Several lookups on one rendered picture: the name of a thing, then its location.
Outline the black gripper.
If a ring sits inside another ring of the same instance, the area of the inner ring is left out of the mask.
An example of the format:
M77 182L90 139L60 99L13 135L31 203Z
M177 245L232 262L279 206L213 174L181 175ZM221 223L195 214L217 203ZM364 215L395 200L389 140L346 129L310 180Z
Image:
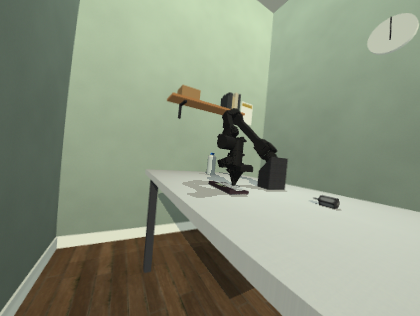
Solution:
M235 186L235 184L239 180L240 176L244 172L253 172L253 166L252 165L245 165L244 163L242 163L242 157L245 156L245 154L243 154L243 151L230 151L230 153L228 153L228 154L230 156L231 156L231 154L233 154L233 156L235 157L235 160L236 160L236 165L228 165L228 166L225 167L225 168L227 168L227 171L230 174L232 186ZM243 166L243 165L245 165L245 166Z

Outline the white bottle with blue cap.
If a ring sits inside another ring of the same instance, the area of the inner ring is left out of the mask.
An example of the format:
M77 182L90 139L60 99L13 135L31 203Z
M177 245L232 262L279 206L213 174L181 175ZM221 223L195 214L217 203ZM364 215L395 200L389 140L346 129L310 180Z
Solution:
M208 175L215 175L215 165L216 165L216 156L214 155L214 153L211 153L208 156L208 163L207 163Z

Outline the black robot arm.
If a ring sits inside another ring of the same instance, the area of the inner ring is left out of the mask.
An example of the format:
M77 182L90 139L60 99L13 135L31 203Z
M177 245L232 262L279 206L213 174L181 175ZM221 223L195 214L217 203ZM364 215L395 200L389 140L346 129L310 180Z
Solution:
M236 126L233 125L237 125L244 132L244 134L253 142L253 148L256 150L257 154L260 156L261 159L267 162L271 157L277 157L275 155L275 153L277 152L276 148L268 141L258 137L258 135L244 122L243 115L238 109L233 108L231 110L227 110L222 115L222 118L224 123L224 130L222 134L219 134L217 136L218 148L230 151L243 151L243 145L244 142L246 142L246 139L244 137L236 137L239 134L239 130ZM230 138L229 136L232 136L233 138ZM222 168L228 165L236 165L236 160L233 154L231 154L230 158L228 154L227 157L217 161L219 167Z

